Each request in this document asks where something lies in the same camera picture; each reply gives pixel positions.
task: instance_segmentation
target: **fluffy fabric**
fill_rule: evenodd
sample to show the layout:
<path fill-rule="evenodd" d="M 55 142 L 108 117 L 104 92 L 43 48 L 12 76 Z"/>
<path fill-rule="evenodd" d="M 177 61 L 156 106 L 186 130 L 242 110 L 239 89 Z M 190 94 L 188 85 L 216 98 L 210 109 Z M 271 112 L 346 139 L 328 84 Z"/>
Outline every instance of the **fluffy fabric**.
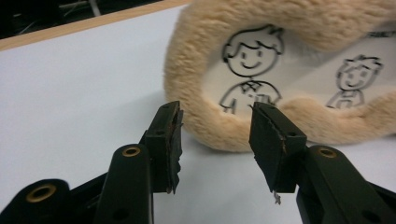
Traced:
<path fill-rule="evenodd" d="M 395 0 L 196 0 L 182 10 L 168 47 L 164 89 L 179 100 L 185 129 L 215 149 L 250 151 L 250 120 L 221 111 L 203 96 L 208 56 L 227 36 L 268 22 L 292 30 L 315 49 L 342 49 L 384 21 L 396 19 Z M 308 135 L 345 144 L 396 133 L 396 92 L 354 109 L 334 111 L 305 97 L 281 105 Z"/>

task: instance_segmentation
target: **cartoon face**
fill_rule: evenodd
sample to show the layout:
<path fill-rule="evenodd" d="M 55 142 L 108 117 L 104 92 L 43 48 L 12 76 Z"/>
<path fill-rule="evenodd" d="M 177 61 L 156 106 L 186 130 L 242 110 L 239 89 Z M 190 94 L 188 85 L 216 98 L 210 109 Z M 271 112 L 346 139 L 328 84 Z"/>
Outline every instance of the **cartoon face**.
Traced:
<path fill-rule="evenodd" d="M 238 52 L 228 58 L 228 67 L 239 77 L 255 77 L 270 70 L 277 61 L 274 49 L 240 45 Z"/>
<path fill-rule="evenodd" d="M 337 79 L 338 87 L 343 91 L 362 90 L 373 83 L 375 74 L 364 67 L 351 67 L 341 73 Z"/>

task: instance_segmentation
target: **white table surface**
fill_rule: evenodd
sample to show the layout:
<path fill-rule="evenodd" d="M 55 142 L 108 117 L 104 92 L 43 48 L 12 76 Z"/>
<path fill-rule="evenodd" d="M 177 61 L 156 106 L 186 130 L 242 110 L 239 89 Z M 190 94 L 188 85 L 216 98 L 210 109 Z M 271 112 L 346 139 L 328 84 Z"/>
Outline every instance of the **white table surface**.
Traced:
<path fill-rule="evenodd" d="M 70 188 L 106 172 L 165 103 L 163 59 L 181 7 L 0 52 L 0 210 L 25 186 Z M 252 153 L 182 133 L 176 195 L 155 194 L 156 223 L 301 223 L 295 194 L 275 205 Z M 396 191 L 396 136 L 341 146 L 363 176 Z"/>

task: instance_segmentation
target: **cartoon hair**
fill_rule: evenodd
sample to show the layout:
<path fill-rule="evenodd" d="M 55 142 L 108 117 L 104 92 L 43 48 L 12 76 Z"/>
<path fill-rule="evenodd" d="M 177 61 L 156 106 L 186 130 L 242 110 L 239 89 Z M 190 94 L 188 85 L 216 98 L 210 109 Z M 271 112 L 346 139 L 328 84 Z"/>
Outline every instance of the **cartoon hair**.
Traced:
<path fill-rule="evenodd" d="M 377 57 L 366 57 L 364 55 L 358 55 L 354 59 L 344 60 L 344 64 L 338 69 L 337 77 L 340 77 L 343 73 L 347 73 L 355 69 L 365 69 L 372 71 L 373 75 L 377 75 L 379 70 L 382 69 L 383 65 L 379 62 Z"/>
<path fill-rule="evenodd" d="M 222 51 L 223 61 L 227 63 L 228 59 L 234 57 L 242 46 L 249 49 L 265 47 L 275 50 L 276 54 L 280 55 L 284 50 L 283 40 L 281 38 L 283 33 L 283 28 L 275 27 L 271 24 L 267 24 L 261 28 L 238 32 L 231 36 L 224 46 Z"/>

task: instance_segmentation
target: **screw hole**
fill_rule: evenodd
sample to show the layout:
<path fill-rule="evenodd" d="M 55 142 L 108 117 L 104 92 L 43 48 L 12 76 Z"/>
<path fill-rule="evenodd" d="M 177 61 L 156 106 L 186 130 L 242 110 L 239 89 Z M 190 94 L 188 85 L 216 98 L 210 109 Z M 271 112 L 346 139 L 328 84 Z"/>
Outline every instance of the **screw hole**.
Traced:
<path fill-rule="evenodd" d="M 371 221 L 373 223 L 381 223 L 381 217 L 379 217 L 374 212 L 363 210 L 361 212 L 361 214 L 363 215 L 364 218 L 366 218 L 367 220 L 369 220 L 369 221 Z"/>
<path fill-rule="evenodd" d="M 133 157 L 140 153 L 140 148 L 138 147 L 128 147 L 122 151 L 124 157 Z"/>
<path fill-rule="evenodd" d="M 327 148 L 320 148 L 319 153 L 320 153 L 320 155 L 327 157 L 327 158 L 335 158 L 337 156 L 337 154 L 334 151 L 327 149 Z"/>
<path fill-rule="evenodd" d="M 30 191 L 26 196 L 26 201 L 29 203 L 39 203 L 48 199 L 55 193 L 56 187 L 52 184 L 45 184 Z"/>
<path fill-rule="evenodd" d="M 122 221 L 129 216 L 129 213 L 126 209 L 119 209 L 113 213 L 113 219 L 117 221 Z"/>

